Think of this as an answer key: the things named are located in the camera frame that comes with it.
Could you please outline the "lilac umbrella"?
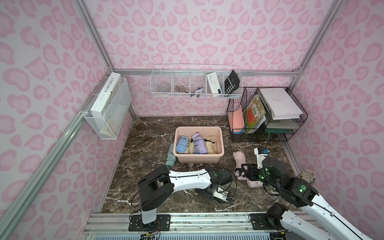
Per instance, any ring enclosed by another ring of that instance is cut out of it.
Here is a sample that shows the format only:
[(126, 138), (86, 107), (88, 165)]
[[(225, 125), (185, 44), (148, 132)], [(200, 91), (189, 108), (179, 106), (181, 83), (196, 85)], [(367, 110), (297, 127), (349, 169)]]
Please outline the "lilac umbrella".
[(202, 138), (199, 132), (196, 132), (192, 136), (192, 141), (195, 146), (195, 154), (205, 155), (208, 154), (208, 149), (205, 144), (205, 140)]

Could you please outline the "beige umbrella black trim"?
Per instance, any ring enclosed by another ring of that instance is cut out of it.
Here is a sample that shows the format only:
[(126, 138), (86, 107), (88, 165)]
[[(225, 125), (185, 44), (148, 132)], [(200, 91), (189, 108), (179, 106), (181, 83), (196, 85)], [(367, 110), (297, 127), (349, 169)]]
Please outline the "beige umbrella black trim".
[(217, 153), (215, 150), (215, 143), (216, 143), (215, 139), (216, 138), (213, 135), (210, 135), (205, 139), (205, 145), (206, 145), (208, 154), (216, 154)]

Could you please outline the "cream umbrella black stripes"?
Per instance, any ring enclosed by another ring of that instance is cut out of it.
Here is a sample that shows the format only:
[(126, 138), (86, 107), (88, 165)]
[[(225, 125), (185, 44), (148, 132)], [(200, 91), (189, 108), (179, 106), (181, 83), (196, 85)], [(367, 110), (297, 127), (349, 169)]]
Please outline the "cream umbrella black stripes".
[(194, 141), (190, 139), (188, 142), (187, 154), (195, 154), (195, 152), (196, 152), (196, 147), (195, 147)]

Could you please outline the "mint green umbrella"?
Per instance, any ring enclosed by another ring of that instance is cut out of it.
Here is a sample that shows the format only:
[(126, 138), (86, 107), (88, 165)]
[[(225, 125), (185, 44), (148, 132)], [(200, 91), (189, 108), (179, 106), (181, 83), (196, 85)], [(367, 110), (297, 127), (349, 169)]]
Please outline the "mint green umbrella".
[(173, 153), (174, 144), (171, 144), (169, 147), (167, 160), (166, 160), (166, 166), (169, 168), (172, 168), (175, 166), (175, 163), (177, 161), (177, 157)]

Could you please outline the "light blue umbrella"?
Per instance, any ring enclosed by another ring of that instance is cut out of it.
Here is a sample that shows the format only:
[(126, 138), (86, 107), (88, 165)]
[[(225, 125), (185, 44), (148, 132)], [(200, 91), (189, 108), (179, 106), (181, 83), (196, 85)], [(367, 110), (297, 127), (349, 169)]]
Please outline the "light blue umbrella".
[(187, 136), (180, 136), (176, 145), (176, 152), (178, 154), (187, 154), (188, 144), (189, 144), (189, 138)]

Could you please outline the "pink plastic storage box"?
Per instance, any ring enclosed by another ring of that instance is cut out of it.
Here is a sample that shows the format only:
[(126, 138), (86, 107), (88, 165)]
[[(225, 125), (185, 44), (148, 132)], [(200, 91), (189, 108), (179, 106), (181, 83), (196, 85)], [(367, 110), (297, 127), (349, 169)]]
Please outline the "pink plastic storage box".
[[(177, 152), (176, 147), (180, 137), (186, 136), (190, 140), (195, 133), (199, 133), (204, 140), (210, 137), (214, 142), (215, 154), (179, 154)], [(173, 153), (182, 164), (216, 164), (225, 153), (222, 129), (220, 127), (178, 127), (175, 132)]]

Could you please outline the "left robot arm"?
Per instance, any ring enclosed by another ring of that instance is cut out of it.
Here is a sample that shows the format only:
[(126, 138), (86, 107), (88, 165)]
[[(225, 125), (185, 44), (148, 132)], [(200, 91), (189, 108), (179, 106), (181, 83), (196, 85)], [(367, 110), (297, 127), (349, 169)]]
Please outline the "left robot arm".
[(232, 203), (233, 196), (222, 187), (231, 184), (233, 175), (230, 170), (213, 168), (192, 172), (175, 172), (162, 165), (138, 182), (141, 217), (144, 225), (157, 219), (157, 208), (174, 192), (195, 190), (208, 200), (220, 203)]

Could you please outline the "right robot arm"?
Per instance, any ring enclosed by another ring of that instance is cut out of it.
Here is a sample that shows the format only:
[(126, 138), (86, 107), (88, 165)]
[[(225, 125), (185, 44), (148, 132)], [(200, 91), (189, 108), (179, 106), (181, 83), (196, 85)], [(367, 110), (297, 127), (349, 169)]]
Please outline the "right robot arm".
[(243, 164), (241, 170), (243, 177), (260, 181), (264, 189), (271, 188), (274, 196), (301, 209), (322, 225), (320, 229), (282, 204), (274, 203), (265, 215), (266, 224), (273, 230), (291, 231), (305, 240), (369, 239), (339, 214), (309, 182), (290, 176), (284, 164), (276, 158), (265, 158), (261, 166)]

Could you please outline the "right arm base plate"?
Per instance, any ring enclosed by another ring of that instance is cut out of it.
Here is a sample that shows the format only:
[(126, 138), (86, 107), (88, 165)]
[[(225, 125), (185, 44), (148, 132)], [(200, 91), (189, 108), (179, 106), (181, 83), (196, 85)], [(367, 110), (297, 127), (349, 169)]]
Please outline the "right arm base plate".
[(252, 223), (253, 230), (280, 230), (281, 225), (272, 217), (265, 213), (249, 214), (249, 220)]

